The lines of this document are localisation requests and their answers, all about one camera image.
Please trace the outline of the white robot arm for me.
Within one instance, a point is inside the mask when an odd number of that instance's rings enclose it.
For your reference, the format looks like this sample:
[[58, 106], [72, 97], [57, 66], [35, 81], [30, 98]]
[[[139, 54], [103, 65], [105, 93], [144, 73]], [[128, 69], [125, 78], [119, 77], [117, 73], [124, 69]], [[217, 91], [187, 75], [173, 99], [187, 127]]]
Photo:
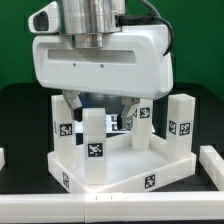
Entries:
[[79, 93], [117, 95], [125, 105], [117, 127], [129, 130], [139, 102], [159, 99], [173, 86], [174, 32], [156, 9], [128, 15], [125, 0], [54, 0], [28, 25], [36, 35], [37, 80], [63, 91], [77, 121]]

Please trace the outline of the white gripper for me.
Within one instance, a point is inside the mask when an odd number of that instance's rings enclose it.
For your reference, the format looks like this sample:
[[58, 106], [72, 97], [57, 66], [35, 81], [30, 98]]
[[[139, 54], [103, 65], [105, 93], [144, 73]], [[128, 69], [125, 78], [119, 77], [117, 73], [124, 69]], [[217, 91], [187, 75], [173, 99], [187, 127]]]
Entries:
[[159, 99], [173, 87], [167, 45], [164, 25], [124, 26], [104, 35], [98, 49], [77, 49], [66, 36], [41, 35], [33, 41], [36, 77], [44, 87], [63, 90], [71, 117], [78, 122], [83, 112], [78, 91], [125, 96], [117, 128], [130, 130], [139, 98]]

